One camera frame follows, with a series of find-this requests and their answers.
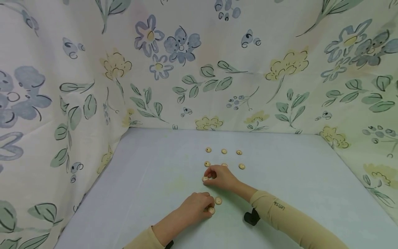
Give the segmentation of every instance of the floral curtain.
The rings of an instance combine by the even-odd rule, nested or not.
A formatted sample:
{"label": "floral curtain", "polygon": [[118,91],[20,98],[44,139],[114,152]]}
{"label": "floral curtain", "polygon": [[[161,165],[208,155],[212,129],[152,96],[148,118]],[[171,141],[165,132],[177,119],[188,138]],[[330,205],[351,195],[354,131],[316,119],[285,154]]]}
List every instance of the floral curtain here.
{"label": "floral curtain", "polygon": [[398,223],[397,5],[0,0],[0,249],[53,248],[133,127],[318,134]]}

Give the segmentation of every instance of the leaf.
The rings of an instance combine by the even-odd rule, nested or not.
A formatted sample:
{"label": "leaf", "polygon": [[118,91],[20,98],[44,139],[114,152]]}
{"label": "leaf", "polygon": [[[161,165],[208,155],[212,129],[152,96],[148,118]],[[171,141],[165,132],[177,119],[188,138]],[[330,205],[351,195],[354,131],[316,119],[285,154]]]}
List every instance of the leaf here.
{"label": "leaf", "polygon": [[301,107],[298,109],[298,111],[297,111],[297,113],[296,113],[296,116],[293,118],[292,123],[304,112],[304,110],[305,110],[305,106],[301,106]]}
{"label": "leaf", "polygon": [[363,180],[366,182],[366,184],[368,184],[369,186],[371,185],[371,180],[369,179],[368,175],[363,175],[362,176]]}
{"label": "leaf", "polygon": [[144,117],[147,117],[147,118],[155,118],[155,116],[153,116],[152,114],[150,114],[150,113],[148,113],[148,112],[141,111],[140,109],[137,109],[137,110],[138,110],[138,112],[139,112],[142,116],[144,116]]}
{"label": "leaf", "polygon": [[148,90],[146,90],[145,92],[145,103],[149,104],[151,99],[152,99],[152,89],[148,87]]}
{"label": "leaf", "polygon": [[228,72],[228,73],[236,73],[239,72],[238,70],[236,70],[234,67],[232,67],[231,65],[229,65],[227,62],[225,61],[219,61],[217,63],[217,66],[219,68],[221,68],[222,70]]}
{"label": "leaf", "polygon": [[292,98],[293,98],[293,89],[289,89],[288,91],[287,91],[287,99],[288,100],[292,100]]}
{"label": "leaf", "polygon": [[12,240],[12,239],[5,239],[3,242],[0,244],[0,249],[17,249],[18,247],[18,242],[20,241],[21,238],[17,240]]}
{"label": "leaf", "polygon": [[162,112],[163,109],[162,104],[159,102],[155,102],[153,103],[153,107],[155,107],[156,113],[158,114],[158,116],[160,116],[160,113]]}
{"label": "leaf", "polygon": [[327,100],[325,101],[325,103],[322,104],[322,107],[327,107],[330,106],[331,104],[333,104],[336,101],[336,99],[332,99],[332,100]]}
{"label": "leaf", "polygon": [[17,226],[17,212],[5,200],[0,200],[0,233],[12,233]]}
{"label": "leaf", "polygon": [[66,124],[60,124],[54,133],[55,140],[62,140],[66,138],[66,132],[68,130],[68,126]]}
{"label": "leaf", "polygon": [[358,92],[352,92],[349,93],[347,95],[345,95],[340,102],[341,103],[350,103],[351,101],[353,101],[354,99],[356,99],[358,97],[359,93]]}
{"label": "leaf", "polygon": [[41,203],[29,208],[27,212],[37,219],[54,223],[57,216],[57,207],[52,203]]}
{"label": "leaf", "polygon": [[70,132],[68,131],[68,142],[69,142],[69,148],[72,147],[72,136],[70,135]]}
{"label": "leaf", "polygon": [[350,81],[347,81],[345,86],[351,90],[362,90],[362,81],[357,80],[357,79],[350,80]]}
{"label": "leaf", "polygon": [[364,104],[371,105],[371,104],[379,102],[382,99],[383,99],[383,96],[381,96],[380,94],[371,93],[370,96],[363,97],[361,101]]}
{"label": "leaf", "polygon": [[94,83],[77,84],[77,83],[63,83],[59,86],[61,92],[80,92],[83,93],[90,89]]}
{"label": "leaf", "polygon": [[186,75],[186,76],[182,77],[182,82],[184,82],[185,84],[188,84],[188,85],[197,84],[195,77],[193,77],[192,75]]}
{"label": "leaf", "polygon": [[182,104],[182,103],[184,103],[184,100],[185,100],[185,94],[180,96],[180,97],[178,97],[177,102]]}
{"label": "leaf", "polygon": [[123,13],[129,6],[131,0],[113,0],[108,11],[108,15]]}
{"label": "leaf", "polygon": [[206,78],[215,77],[214,68],[211,64],[204,65],[200,68],[200,75]]}
{"label": "leaf", "polygon": [[219,82],[216,87],[216,91],[222,91],[227,89],[232,84],[232,77],[226,77]]}
{"label": "leaf", "polygon": [[134,97],[130,97],[130,99],[139,107],[142,108],[144,110],[146,110],[145,108],[145,103],[142,99],[140,98],[134,98]]}
{"label": "leaf", "polygon": [[90,94],[87,96],[83,105],[83,113],[86,119],[92,118],[97,112],[97,100],[94,95]]}
{"label": "leaf", "polygon": [[194,98],[198,96],[199,93],[199,88],[197,86],[194,86],[190,91],[189,91],[189,97]]}
{"label": "leaf", "polygon": [[55,157],[51,160],[50,167],[57,168],[61,166],[66,160],[66,153],[68,152],[67,148],[64,148],[55,155]]}
{"label": "leaf", "polygon": [[299,95],[294,101],[293,101],[293,105],[292,105],[292,109],[296,106],[298,106],[299,104],[303,103],[308,96],[310,95],[309,92],[304,93],[303,95]]}
{"label": "leaf", "polygon": [[216,88],[218,80],[209,80],[203,87],[203,92],[208,92]]}
{"label": "leaf", "polygon": [[395,102],[393,101],[381,101],[369,107],[369,110],[372,112],[385,112],[395,106]]}
{"label": "leaf", "polygon": [[49,233],[23,242],[18,249],[36,249],[49,237]]}
{"label": "leaf", "polygon": [[60,106],[61,106],[62,114],[66,115],[66,110],[67,110],[69,104],[67,104],[61,96],[59,96],[59,98],[60,98]]}
{"label": "leaf", "polygon": [[69,127],[74,131],[82,119],[82,109],[80,106],[75,106],[68,112]]}
{"label": "leaf", "polygon": [[275,114],[275,117],[281,121],[289,121],[289,119],[283,114]]}
{"label": "leaf", "polygon": [[386,76],[378,76],[376,79],[376,87],[380,90],[385,92],[386,88],[390,85],[391,79]]}
{"label": "leaf", "polygon": [[363,0],[340,0],[338,4],[333,6],[333,8],[326,14],[324,15],[330,15],[330,14],[337,14],[337,13],[342,13],[345,12],[349,9],[354,8],[358,4],[360,4]]}
{"label": "leaf", "polygon": [[340,95],[343,95],[343,94],[340,93],[340,91],[338,91],[338,90],[331,90],[326,93],[326,97],[328,97],[328,98],[337,98]]}
{"label": "leaf", "polygon": [[187,90],[185,90],[182,87],[178,87],[178,86],[173,87],[173,92],[175,92],[178,95],[183,95],[186,91]]}
{"label": "leaf", "polygon": [[289,105],[286,103],[278,102],[278,103],[276,103],[276,108],[280,112],[287,113],[287,109],[289,108]]}
{"label": "leaf", "polygon": [[135,92],[135,94],[137,94],[139,96],[142,96],[141,93],[140,93],[140,90],[138,90],[138,88],[135,85],[133,85],[131,83],[130,86],[131,86],[131,89]]}

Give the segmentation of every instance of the person's right hand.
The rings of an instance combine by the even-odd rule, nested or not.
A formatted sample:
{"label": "person's right hand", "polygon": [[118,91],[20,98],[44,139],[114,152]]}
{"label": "person's right hand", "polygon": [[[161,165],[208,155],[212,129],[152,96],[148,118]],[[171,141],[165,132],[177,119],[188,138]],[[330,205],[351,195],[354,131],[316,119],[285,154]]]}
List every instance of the person's right hand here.
{"label": "person's right hand", "polygon": [[211,165],[207,168],[204,176],[209,178],[203,182],[205,186],[216,186],[229,191],[239,183],[239,180],[229,171],[228,167],[223,165]]}

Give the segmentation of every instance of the hand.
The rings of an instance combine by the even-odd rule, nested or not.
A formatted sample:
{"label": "hand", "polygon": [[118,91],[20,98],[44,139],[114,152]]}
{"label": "hand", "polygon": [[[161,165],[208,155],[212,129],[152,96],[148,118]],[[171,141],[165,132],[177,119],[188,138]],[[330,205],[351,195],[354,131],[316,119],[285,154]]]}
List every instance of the hand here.
{"label": "hand", "polygon": [[209,206],[214,207],[214,198],[208,192],[193,193],[177,208],[176,213],[190,226],[212,217],[207,211]]}
{"label": "hand", "polygon": [[216,186],[221,189],[232,191],[239,180],[229,171],[227,166],[212,165],[207,168],[204,176],[209,180],[203,182],[206,186]]}

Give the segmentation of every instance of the yellow flower print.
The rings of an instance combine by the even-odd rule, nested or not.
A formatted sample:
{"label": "yellow flower print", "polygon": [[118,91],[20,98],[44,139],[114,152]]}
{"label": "yellow flower print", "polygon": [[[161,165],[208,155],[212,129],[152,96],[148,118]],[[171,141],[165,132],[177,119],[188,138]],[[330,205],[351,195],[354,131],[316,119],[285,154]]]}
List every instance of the yellow flower print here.
{"label": "yellow flower print", "polygon": [[106,54],[107,59],[100,58],[99,62],[106,69],[103,73],[105,77],[110,80],[117,77],[123,77],[128,71],[131,70],[132,64],[130,61],[125,61],[125,58],[114,48],[113,53],[109,56]]}
{"label": "yellow flower print", "polygon": [[279,89],[282,86],[283,79],[286,75],[294,75],[297,74],[308,67],[307,59],[308,55],[308,46],[303,49],[301,52],[297,52],[294,50],[289,50],[283,60],[272,60],[270,65],[270,71],[267,74],[264,74],[264,77],[267,80],[277,81],[279,80],[279,86],[276,90],[274,96],[267,102],[267,104],[273,100],[276,94],[279,92]]}
{"label": "yellow flower print", "polygon": [[208,117],[204,116],[201,120],[195,120],[196,129],[198,131],[214,131],[217,127],[222,126],[224,122],[219,121],[217,116],[214,116],[212,119],[208,119]]}
{"label": "yellow flower print", "polygon": [[113,151],[110,145],[108,145],[108,153],[104,154],[101,159],[101,165],[97,169],[97,173],[100,174],[103,169],[108,165],[109,161],[113,157]]}
{"label": "yellow flower print", "polygon": [[345,141],[346,137],[344,134],[337,134],[337,127],[331,128],[329,126],[325,126],[323,131],[319,133],[321,137],[323,137],[329,145],[334,148],[345,149],[349,147],[349,143]]}
{"label": "yellow flower print", "polygon": [[395,180],[398,173],[396,169],[382,164],[376,166],[373,164],[364,164],[363,169],[374,179],[383,182],[384,185],[398,189],[398,180]]}
{"label": "yellow flower print", "polygon": [[250,118],[246,118],[246,121],[244,121],[244,123],[251,124],[256,121],[262,122],[268,118],[269,118],[268,114],[264,114],[264,111],[259,111],[259,112],[256,112],[255,114],[253,114]]}
{"label": "yellow flower print", "polygon": [[127,109],[127,113],[126,116],[124,116],[123,120],[122,120],[122,127],[130,127],[130,123],[131,123],[131,115],[134,114],[134,110],[133,109]]}

